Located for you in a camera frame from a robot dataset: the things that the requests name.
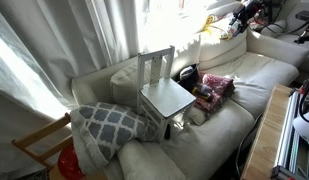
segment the white sofa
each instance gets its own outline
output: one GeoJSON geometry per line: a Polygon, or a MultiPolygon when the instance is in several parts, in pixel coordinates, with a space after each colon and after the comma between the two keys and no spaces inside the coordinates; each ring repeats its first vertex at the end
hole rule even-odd
{"type": "MultiPolygon", "coordinates": [[[[198,33],[176,49],[172,75],[199,63],[201,71],[233,78],[235,94],[208,120],[193,108],[190,118],[202,125],[172,125],[171,138],[161,144],[128,142],[105,168],[109,179],[209,179],[263,113],[274,85],[294,81],[309,54],[308,49],[249,30],[229,41],[198,33]]],[[[135,107],[136,61],[131,58],[73,79],[77,103],[135,107]]]]}
{"type": "MultiPolygon", "coordinates": [[[[279,20],[277,22],[275,22],[276,24],[279,24],[280,26],[283,27],[279,28],[276,25],[269,25],[268,27],[272,30],[274,30],[275,32],[278,33],[286,33],[286,32],[291,32],[297,28],[299,28],[301,25],[303,25],[305,23],[305,21],[297,19],[296,18],[296,14],[298,14],[299,12],[306,10],[309,11],[309,1],[300,1],[296,4],[296,6],[294,6],[291,11],[289,12],[289,14],[287,15],[287,17],[285,17],[282,20],[279,20]]],[[[271,32],[269,29],[264,28],[261,31],[261,34],[266,35],[266,36],[270,36],[273,38],[276,38],[278,40],[282,40],[285,42],[289,42],[289,43],[294,43],[295,40],[297,40],[300,35],[304,32],[305,28],[307,26],[305,26],[304,28],[290,33],[290,34],[276,34],[271,32]]],[[[299,46],[305,47],[307,49],[309,49],[309,41],[305,41],[305,43],[303,44],[299,44],[299,46]]],[[[299,76],[297,77],[296,81],[299,83],[302,83],[305,79],[309,78],[309,55],[308,57],[303,61],[303,63],[298,67],[299,69],[299,76]]]]}

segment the chair backrest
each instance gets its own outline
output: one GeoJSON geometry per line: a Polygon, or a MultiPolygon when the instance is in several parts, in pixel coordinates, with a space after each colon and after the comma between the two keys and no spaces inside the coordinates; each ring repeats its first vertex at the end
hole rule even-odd
{"type": "Polygon", "coordinates": [[[159,51],[154,51],[150,53],[139,53],[138,54],[138,89],[142,89],[144,85],[144,69],[145,69],[145,62],[151,62],[151,73],[150,73],[150,84],[156,83],[161,78],[161,67],[162,67],[162,60],[165,56],[166,59],[166,66],[164,71],[164,78],[168,79],[171,75],[171,68],[174,59],[174,52],[175,47],[170,46],[169,48],[162,49],[159,51]]]}
{"type": "Polygon", "coordinates": [[[27,135],[26,137],[20,139],[12,140],[12,144],[23,151],[28,156],[32,157],[37,162],[41,163],[48,169],[53,168],[53,164],[48,162],[48,159],[61,151],[66,146],[73,143],[72,135],[69,135],[65,139],[61,140],[57,145],[50,148],[46,152],[42,154],[37,154],[32,152],[28,149],[29,146],[33,145],[34,143],[38,142],[39,140],[43,139],[44,137],[56,132],[57,130],[61,129],[62,127],[66,126],[71,121],[71,117],[69,114],[65,114],[65,116],[55,122],[51,122],[50,124],[46,125],[45,127],[27,135]]]}

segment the white wooden chair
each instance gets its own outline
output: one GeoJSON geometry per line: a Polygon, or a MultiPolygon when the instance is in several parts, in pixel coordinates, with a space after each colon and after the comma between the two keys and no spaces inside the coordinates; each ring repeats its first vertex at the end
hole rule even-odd
{"type": "Polygon", "coordinates": [[[184,111],[183,119],[187,118],[190,108],[195,102],[195,97],[170,78],[175,47],[138,55],[138,93],[137,112],[145,112],[153,120],[158,129],[158,142],[163,140],[169,121],[177,114],[184,111]],[[161,66],[165,56],[166,67],[164,76],[161,77],[161,66]],[[148,84],[144,84],[145,62],[151,62],[151,73],[148,84]]]}

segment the chair seat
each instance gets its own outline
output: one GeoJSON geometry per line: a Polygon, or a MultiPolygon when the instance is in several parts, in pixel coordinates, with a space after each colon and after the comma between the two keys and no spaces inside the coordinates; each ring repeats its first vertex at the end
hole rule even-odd
{"type": "Polygon", "coordinates": [[[157,83],[144,85],[141,93],[164,118],[184,110],[196,99],[170,78],[161,78],[157,83]]]}

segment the sunlight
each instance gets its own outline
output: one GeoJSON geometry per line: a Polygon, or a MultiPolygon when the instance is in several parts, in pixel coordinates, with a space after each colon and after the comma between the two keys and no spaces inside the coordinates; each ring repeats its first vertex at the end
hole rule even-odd
{"type": "MultiPolygon", "coordinates": [[[[62,117],[64,113],[68,111],[68,109],[49,91],[41,78],[22,59],[20,59],[20,57],[16,55],[1,38],[0,57],[2,62],[4,62],[10,69],[8,71],[10,77],[17,79],[12,82],[14,83],[12,85],[6,86],[4,84],[4,91],[13,92],[21,89],[22,86],[26,87],[25,89],[21,89],[20,92],[17,92],[18,96],[13,98],[22,101],[22,103],[24,103],[25,99],[26,102],[24,104],[26,106],[55,119],[62,117]]],[[[0,81],[2,82],[1,79],[4,80],[2,73],[0,73],[0,81]]]]}

